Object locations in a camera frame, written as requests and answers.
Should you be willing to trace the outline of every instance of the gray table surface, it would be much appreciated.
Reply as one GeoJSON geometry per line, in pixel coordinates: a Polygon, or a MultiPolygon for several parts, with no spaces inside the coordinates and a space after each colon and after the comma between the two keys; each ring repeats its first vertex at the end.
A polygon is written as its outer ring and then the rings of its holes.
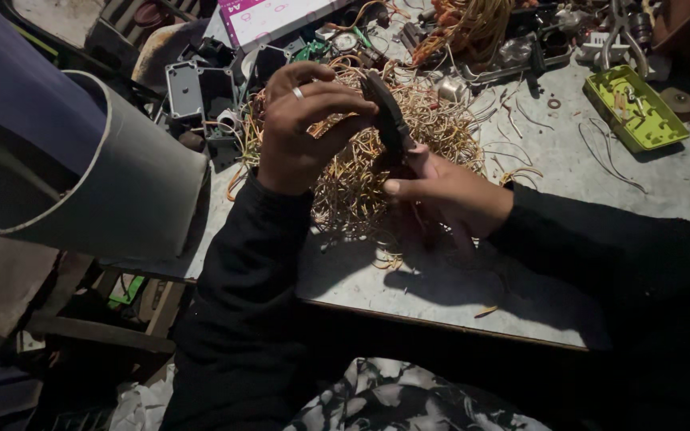
{"type": "MultiPolygon", "coordinates": [[[[523,139],[519,139],[508,121],[507,112],[502,110],[482,124],[480,139],[485,150],[507,154],[496,156],[506,171],[513,170],[524,166],[516,158],[526,160],[523,152],[508,143],[488,142],[516,142],[531,157],[533,167],[544,174],[544,178],[532,176],[541,192],[601,203],[645,216],[690,220],[690,139],[682,146],[676,144],[675,149],[680,151],[660,158],[651,154],[636,158],[621,142],[613,139],[614,165],[621,173],[643,184],[648,194],[611,177],[592,157],[578,130],[580,123],[598,117],[581,91],[585,77],[590,74],[587,67],[572,60],[570,65],[549,71],[540,78],[544,93],[539,98],[533,98],[523,83],[514,98],[531,119],[555,130],[532,124],[514,111],[513,119],[523,133],[523,139]],[[547,108],[551,95],[561,101],[559,109],[547,108]]],[[[516,86],[517,82],[493,86],[472,109],[485,107],[492,99],[498,100],[504,88],[511,93],[516,86]]],[[[596,140],[601,148],[599,133],[596,140]]],[[[486,159],[489,180],[498,182],[501,170],[492,161],[491,153],[486,159]]],[[[173,261],[104,263],[165,279],[196,280],[208,245],[222,228],[232,207],[225,190],[237,169],[236,165],[227,166],[224,171],[212,175],[208,210],[205,205],[203,213],[197,215],[197,219],[206,215],[206,220],[195,223],[198,228],[192,232],[183,257],[173,261]]],[[[301,299],[579,348],[610,346],[600,309],[594,300],[570,285],[534,274],[516,261],[498,255],[485,242],[478,249],[473,269],[460,268],[444,252],[429,254],[417,245],[402,244],[406,258],[397,271],[372,266],[377,252],[369,242],[340,243],[322,253],[324,242],[321,235],[308,236],[296,289],[301,299]],[[503,280],[509,286],[507,293],[503,280]],[[484,318],[474,318],[493,305],[499,309],[484,318]]]]}

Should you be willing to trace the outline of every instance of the plastic tray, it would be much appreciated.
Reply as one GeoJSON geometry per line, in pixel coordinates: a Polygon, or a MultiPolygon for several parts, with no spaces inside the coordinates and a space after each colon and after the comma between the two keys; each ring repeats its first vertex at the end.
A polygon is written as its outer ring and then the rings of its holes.
{"type": "Polygon", "coordinates": [[[690,136],[683,122],[662,98],[626,64],[589,76],[582,89],[611,130],[632,152],[654,150],[690,136]],[[636,96],[641,98],[645,118],[638,114],[635,103],[627,101],[627,86],[632,86],[636,96]],[[614,107],[616,92],[623,95],[626,120],[614,107]]]}

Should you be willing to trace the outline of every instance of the hand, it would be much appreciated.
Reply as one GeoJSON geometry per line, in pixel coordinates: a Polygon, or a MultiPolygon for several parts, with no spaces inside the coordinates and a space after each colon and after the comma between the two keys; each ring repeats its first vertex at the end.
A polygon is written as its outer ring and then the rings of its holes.
{"type": "Polygon", "coordinates": [[[328,67],[300,61],[282,67],[271,77],[266,87],[268,109],[257,177],[266,188],[301,195],[354,134],[371,126],[377,105],[349,87],[328,82],[334,76],[328,67]],[[300,87],[302,100],[292,93],[295,87],[300,87]],[[307,132],[311,124],[333,113],[359,116],[342,119],[318,139],[307,132]]]}
{"type": "Polygon", "coordinates": [[[388,180],[384,190],[398,200],[421,201],[452,228],[457,245],[472,253],[472,240],[486,238],[508,219],[513,192],[457,166],[417,144],[407,156],[419,180],[388,180]]]}

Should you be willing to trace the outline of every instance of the tangled wire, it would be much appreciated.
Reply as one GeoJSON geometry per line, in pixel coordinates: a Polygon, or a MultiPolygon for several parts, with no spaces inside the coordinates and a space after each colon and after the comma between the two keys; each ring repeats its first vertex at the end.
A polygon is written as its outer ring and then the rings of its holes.
{"type": "MultiPolygon", "coordinates": [[[[359,91],[359,79],[363,72],[344,61],[344,58],[338,58],[330,64],[337,72],[336,81],[359,91]]],[[[478,121],[468,111],[468,104],[438,99],[434,91],[413,75],[408,83],[401,83],[398,71],[398,67],[388,65],[383,72],[383,80],[401,107],[412,138],[426,144],[431,151],[482,173],[484,152],[470,132],[478,121]]],[[[245,138],[241,161],[246,167],[259,162],[264,110],[264,91],[252,95],[244,107],[245,138]]],[[[320,137],[342,118],[341,115],[332,115],[325,121],[313,124],[308,132],[320,137]]],[[[397,268],[400,265],[400,253],[395,250],[397,241],[393,234],[383,228],[388,203],[382,184],[388,172],[373,171],[375,159],[384,150],[375,128],[355,135],[319,177],[314,187],[312,216],[321,231],[347,239],[375,241],[386,256],[383,259],[385,265],[378,268],[397,268]]],[[[238,183],[239,175],[237,172],[228,188],[229,199],[232,198],[231,192],[238,183]]]]}
{"type": "Polygon", "coordinates": [[[412,54],[413,64],[422,64],[446,44],[457,53],[467,48],[471,59],[492,59],[504,37],[512,0],[432,0],[438,28],[412,54]]]}

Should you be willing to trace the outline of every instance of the silver ring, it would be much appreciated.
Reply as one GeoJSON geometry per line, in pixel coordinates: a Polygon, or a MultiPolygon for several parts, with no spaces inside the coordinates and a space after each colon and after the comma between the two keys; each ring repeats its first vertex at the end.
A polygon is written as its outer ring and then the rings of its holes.
{"type": "Polygon", "coordinates": [[[292,93],[294,93],[294,95],[297,96],[297,99],[299,101],[301,101],[305,98],[305,96],[302,95],[302,91],[300,90],[300,87],[292,88],[292,93]]]}

